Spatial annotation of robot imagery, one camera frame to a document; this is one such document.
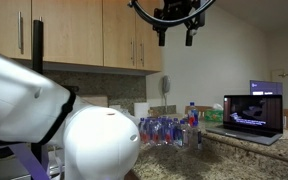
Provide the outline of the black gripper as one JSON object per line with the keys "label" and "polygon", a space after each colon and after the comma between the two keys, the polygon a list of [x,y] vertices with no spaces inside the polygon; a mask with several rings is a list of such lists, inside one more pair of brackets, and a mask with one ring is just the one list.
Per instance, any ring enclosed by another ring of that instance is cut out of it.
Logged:
{"label": "black gripper", "polygon": [[[154,17],[161,20],[178,20],[181,18],[188,17],[190,13],[193,13],[202,5],[206,0],[164,0],[164,7],[162,9],[154,9]],[[193,37],[197,34],[199,27],[205,25],[205,12],[202,12],[195,18],[186,21],[185,26],[186,31],[186,46],[191,46],[193,42]],[[159,30],[159,46],[165,46],[165,31]]]}

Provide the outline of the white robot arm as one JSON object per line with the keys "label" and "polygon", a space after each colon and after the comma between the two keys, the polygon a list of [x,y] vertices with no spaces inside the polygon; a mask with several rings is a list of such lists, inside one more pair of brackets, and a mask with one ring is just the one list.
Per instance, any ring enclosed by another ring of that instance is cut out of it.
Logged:
{"label": "white robot arm", "polygon": [[0,146],[17,143],[63,148],[65,180],[122,180],[141,141],[130,116],[0,54]]}

